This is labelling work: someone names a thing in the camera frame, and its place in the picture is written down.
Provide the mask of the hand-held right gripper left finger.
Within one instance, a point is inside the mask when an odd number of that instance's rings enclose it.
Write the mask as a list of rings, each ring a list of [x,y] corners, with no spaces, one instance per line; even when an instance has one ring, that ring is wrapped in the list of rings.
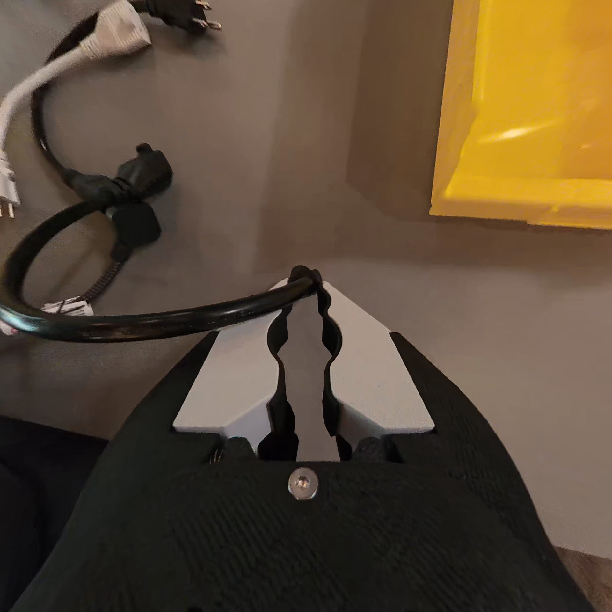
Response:
[[[245,438],[264,460],[296,460],[299,439],[279,351],[291,307],[218,332],[173,428]]]

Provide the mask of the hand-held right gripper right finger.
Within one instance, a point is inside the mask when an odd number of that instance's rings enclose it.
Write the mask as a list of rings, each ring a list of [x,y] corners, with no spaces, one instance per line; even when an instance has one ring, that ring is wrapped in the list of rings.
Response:
[[[317,289],[322,343],[329,353],[323,419],[339,458],[367,438],[423,434],[434,422],[388,328],[323,281]]]

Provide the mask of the yellow plastic bin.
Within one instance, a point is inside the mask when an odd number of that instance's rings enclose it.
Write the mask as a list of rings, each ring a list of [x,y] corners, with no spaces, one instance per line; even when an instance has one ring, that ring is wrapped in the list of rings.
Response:
[[[454,1],[430,215],[611,230],[611,1]]]

